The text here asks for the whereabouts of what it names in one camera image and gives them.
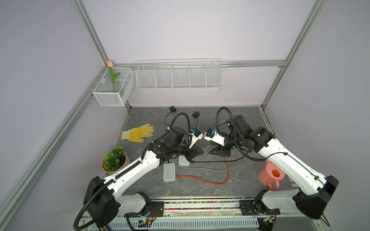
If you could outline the white network switch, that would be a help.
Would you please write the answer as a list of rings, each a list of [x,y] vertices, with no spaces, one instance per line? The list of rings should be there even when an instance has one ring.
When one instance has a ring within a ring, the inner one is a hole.
[[[188,167],[190,165],[190,162],[186,159],[185,156],[179,156],[178,165],[181,167]]]
[[[174,182],[176,179],[175,163],[167,163],[163,165],[163,181]]]

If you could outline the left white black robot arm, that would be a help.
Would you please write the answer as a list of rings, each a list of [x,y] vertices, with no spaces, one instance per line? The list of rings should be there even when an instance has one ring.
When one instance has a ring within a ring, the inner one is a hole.
[[[198,129],[190,126],[186,113],[177,114],[166,132],[150,142],[141,156],[120,171],[103,179],[93,178],[88,185],[83,207],[75,218],[73,229],[81,231],[95,224],[105,228],[118,214],[146,217],[155,209],[144,193],[123,193],[148,172],[167,164],[174,157],[184,156],[188,161],[204,152],[195,143],[201,139]]]

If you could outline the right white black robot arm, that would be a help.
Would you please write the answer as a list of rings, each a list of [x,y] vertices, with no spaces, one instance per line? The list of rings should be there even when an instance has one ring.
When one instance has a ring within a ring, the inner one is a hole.
[[[272,187],[262,190],[254,199],[254,210],[262,215],[274,209],[290,209],[300,211],[311,219],[320,219],[339,181],[305,164],[266,128],[257,127],[253,130],[241,115],[226,123],[231,131],[230,136],[216,129],[205,132],[204,138],[216,145],[214,152],[217,155],[230,154],[234,148],[245,147],[275,164],[298,186],[282,192]]]

